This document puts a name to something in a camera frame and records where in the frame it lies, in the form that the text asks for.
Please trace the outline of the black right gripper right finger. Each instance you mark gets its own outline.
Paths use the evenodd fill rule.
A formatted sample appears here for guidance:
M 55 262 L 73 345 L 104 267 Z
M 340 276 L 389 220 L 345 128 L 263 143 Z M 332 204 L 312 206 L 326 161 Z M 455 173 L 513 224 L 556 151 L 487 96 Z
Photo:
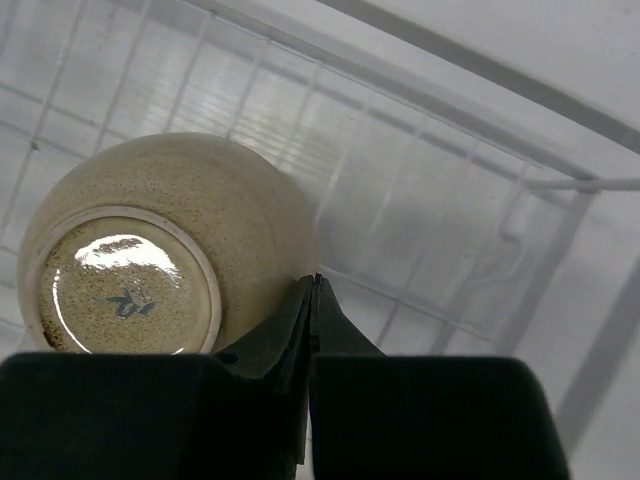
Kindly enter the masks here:
M 545 392 L 522 361 L 386 355 L 314 282 L 312 465 L 318 479 L 566 479 Z

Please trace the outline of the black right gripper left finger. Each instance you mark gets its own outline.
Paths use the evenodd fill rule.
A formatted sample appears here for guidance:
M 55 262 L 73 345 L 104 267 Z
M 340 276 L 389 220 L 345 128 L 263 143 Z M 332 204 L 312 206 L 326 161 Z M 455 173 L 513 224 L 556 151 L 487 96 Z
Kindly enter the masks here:
M 313 280 L 209 354 L 23 352 L 1 365 L 5 479 L 292 479 Z

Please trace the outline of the beige bowl with flower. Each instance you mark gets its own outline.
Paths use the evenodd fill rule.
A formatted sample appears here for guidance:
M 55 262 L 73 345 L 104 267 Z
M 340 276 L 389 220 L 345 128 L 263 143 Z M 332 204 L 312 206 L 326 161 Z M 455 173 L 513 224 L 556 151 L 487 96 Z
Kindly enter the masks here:
M 210 353 L 317 267 L 313 213 L 287 175 L 235 141 L 167 133 L 112 146 L 50 190 L 17 292 L 42 350 Z

